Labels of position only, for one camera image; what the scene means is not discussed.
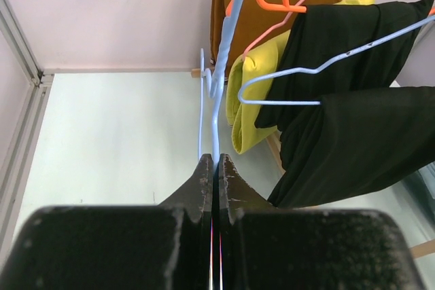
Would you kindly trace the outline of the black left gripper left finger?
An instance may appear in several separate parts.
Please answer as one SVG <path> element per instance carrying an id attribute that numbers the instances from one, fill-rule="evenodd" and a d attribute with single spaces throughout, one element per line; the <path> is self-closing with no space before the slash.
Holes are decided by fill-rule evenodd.
<path id="1" fill-rule="evenodd" d="M 213 162 L 158 205 L 46 206 L 18 233 L 2 289 L 208 289 Z"/>

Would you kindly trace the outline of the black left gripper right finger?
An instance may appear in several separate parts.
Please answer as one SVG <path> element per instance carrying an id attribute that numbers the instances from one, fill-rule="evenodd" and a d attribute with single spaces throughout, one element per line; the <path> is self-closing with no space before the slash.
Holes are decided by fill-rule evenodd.
<path id="1" fill-rule="evenodd" d="M 424 289 L 396 222 L 376 210 L 277 209 L 224 154 L 224 289 Z"/>

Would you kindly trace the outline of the light blue wire hanger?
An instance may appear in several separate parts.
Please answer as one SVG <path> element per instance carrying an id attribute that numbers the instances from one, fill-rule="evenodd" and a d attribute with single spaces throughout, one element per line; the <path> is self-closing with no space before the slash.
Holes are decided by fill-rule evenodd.
<path id="1" fill-rule="evenodd" d="M 239 14 L 243 0 L 233 0 L 233 5 L 229 16 L 225 17 L 222 26 L 221 42 L 214 71 L 205 68 L 204 50 L 200 51 L 200 81 L 201 81 L 201 96 L 200 96 L 200 111 L 198 124 L 198 158 L 203 154 L 202 135 L 203 135 L 203 114 L 205 97 L 209 97 L 213 101 L 213 109 L 211 113 L 211 159 L 213 167 L 217 168 L 220 161 L 220 138 L 219 138 L 219 112 L 224 93 L 224 76 L 228 62 L 228 54 L 234 37 L 234 32 L 239 19 Z"/>

